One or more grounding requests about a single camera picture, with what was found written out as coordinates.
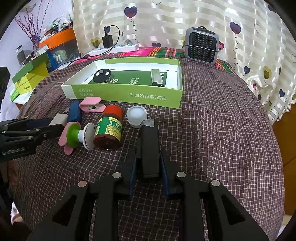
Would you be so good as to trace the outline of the person's left hand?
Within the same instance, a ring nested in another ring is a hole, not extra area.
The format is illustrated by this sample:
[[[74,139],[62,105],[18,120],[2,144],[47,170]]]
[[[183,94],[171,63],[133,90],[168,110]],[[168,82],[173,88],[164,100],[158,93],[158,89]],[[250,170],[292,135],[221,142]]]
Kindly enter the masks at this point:
[[[17,165],[14,161],[1,163],[1,175],[4,183],[16,185],[18,182]]]

